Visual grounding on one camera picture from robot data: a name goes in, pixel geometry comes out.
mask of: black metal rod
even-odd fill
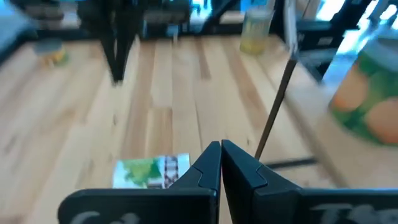
[[[271,133],[271,129],[272,129],[272,126],[274,125],[279,108],[284,100],[287,85],[289,84],[290,78],[292,76],[292,73],[293,73],[293,70],[294,70],[296,64],[297,64],[297,58],[295,55],[292,55],[286,64],[285,71],[284,71],[284,74],[280,81],[279,89],[278,89],[278,92],[277,92],[275,100],[274,100],[274,104],[272,105],[271,112],[269,113],[266,127],[264,128],[264,131],[262,132],[262,135],[260,138],[260,143],[259,143],[259,145],[257,147],[257,151],[254,155],[254,158],[256,158],[256,159],[260,159],[260,156],[264,150],[264,147],[266,146],[266,142],[268,140],[269,134]]]

